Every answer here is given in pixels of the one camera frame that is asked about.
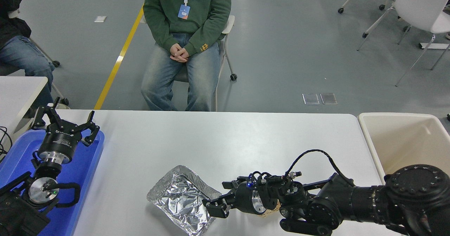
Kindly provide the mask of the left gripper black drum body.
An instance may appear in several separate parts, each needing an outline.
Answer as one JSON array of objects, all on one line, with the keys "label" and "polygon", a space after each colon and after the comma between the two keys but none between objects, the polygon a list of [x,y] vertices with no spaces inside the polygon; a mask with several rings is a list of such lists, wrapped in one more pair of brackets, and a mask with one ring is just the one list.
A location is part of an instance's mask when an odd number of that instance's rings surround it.
[{"label": "left gripper black drum body", "polygon": [[81,131],[71,133],[73,127],[58,129],[59,126],[46,127],[46,135],[38,150],[39,158],[49,158],[51,155],[62,155],[62,158],[73,158],[75,149],[82,138]]}]

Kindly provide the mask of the seated person's right hand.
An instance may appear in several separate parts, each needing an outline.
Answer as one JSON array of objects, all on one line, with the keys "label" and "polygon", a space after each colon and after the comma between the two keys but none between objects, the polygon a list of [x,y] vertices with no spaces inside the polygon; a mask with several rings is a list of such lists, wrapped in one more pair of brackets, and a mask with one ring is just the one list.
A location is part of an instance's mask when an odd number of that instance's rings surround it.
[{"label": "seated person's right hand", "polygon": [[170,47],[170,58],[174,61],[178,61],[178,62],[184,62],[179,54],[179,52],[182,50],[182,47],[178,44],[175,43]]}]

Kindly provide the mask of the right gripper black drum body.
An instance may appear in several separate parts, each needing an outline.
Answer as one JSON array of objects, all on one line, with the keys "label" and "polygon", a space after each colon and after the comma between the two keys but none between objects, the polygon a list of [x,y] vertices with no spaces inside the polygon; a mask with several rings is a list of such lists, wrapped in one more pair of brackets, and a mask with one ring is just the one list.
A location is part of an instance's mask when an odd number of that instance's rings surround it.
[{"label": "right gripper black drum body", "polygon": [[258,210],[255,205],[257,201],[258,192],[248,188],[247,183],[240,183],[235,191],[234,208],[241,212],[247,212],[249,214],[258,214]]}]

